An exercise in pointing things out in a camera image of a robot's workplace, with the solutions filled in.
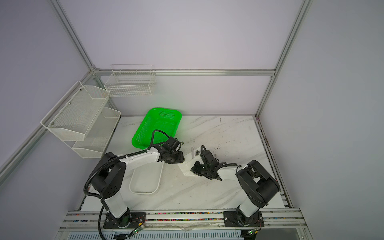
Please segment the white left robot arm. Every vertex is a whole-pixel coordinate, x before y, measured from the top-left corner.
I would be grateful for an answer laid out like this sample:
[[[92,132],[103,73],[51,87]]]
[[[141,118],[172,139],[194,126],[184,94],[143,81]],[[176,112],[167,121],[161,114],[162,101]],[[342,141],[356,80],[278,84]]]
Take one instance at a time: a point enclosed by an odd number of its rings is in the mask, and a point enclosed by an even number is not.
[[[83,187],[86,196],[97,198],[107,211],[107,219],[112,220],[118,228],[128,228],[138,224],[126,204],[122,186],[129,172],[148,164],[164,162],[166,164],[181,164],[184,154],[181,151],[183,142],[174,137],[157,144],[150,143],[149,147],[138,152],[115,155],[111,152],[102,156],[92,170]]]

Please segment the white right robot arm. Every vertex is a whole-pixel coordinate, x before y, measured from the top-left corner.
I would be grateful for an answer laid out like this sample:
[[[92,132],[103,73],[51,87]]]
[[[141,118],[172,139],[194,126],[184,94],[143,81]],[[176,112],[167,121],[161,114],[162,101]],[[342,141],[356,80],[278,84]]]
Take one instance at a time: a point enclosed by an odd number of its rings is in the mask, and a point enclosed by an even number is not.
[[[242,167],[236,163],[220,163],[204,145],[200,148],[200,162],[196,161],[191,172],[209,180],[237,181],[247,198],[234,211],[225,211],[225,227],[265,226],[260,209],[280,192],[281,188],[273,177],[258,161],[252,160]]]

